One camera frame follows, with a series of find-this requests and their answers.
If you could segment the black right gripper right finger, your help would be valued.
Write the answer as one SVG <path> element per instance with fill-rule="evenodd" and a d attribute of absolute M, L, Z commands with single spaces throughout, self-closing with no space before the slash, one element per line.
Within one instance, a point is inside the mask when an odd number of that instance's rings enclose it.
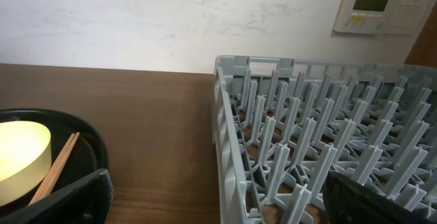
<path fill-rule="evenodd" d="M 328 173 L 322 194 L 330 224 L 432 224 L 335 171 Z"/>

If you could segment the wooden chopstick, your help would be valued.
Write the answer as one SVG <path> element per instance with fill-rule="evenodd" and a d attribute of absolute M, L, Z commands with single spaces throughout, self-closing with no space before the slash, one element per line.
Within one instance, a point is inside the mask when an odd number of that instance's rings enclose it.
<path fill-rule="evenodd" d="M 80 135 L 79 132 L 70 135 L 69 139 L 67 140 L 66 144 L 63 146 L 61 152 L 59 153 L 52 167 L 48 171 L 46 177 L 43 179 L 35 195 L 29 202 L 29 205 L 32 205 L 35 202 L 40 201 L 41 199 L 51 194 L 55 184 L 57 183 L 61 175 L 61 172 L 65 167 L 65 164 L 72 152 L 72 149 L 76 144 L 79 135 Z"/>
<path fill-rule="evenodd" d="M 49 174 L 45 179 L 46 183 L 43 185 L 43 189 L 41 193 L 42 198 L 48 196 L 52 192 L 52 189 L 54 188 L 79 135 L 80 135 L 79 132 L 76 132 L 74 135 L 72 135 L 72 137 L 65 145 L 65 149 L 63 149 L 59 154 L 59 156 L 57 157 L 55 163 L 53 164 Z"/>

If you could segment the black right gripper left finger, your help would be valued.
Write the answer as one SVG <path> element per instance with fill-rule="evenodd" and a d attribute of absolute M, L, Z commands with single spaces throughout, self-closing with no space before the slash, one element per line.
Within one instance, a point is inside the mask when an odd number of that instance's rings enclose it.
<path fill-rule="evenodd" d="M 98 169 L 25 208 L 1 224 L 104 224 L 114 197 L 107 169 Z"/>

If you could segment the yellow bowl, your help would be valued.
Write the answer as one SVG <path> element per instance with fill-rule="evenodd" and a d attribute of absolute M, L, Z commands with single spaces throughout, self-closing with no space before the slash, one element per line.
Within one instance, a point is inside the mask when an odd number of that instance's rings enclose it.
<path fill-rule="evenodd" d="M 1 205 L 34 189 L 52 165 L 51 132 L 30 121 L 1 123 Z"/>

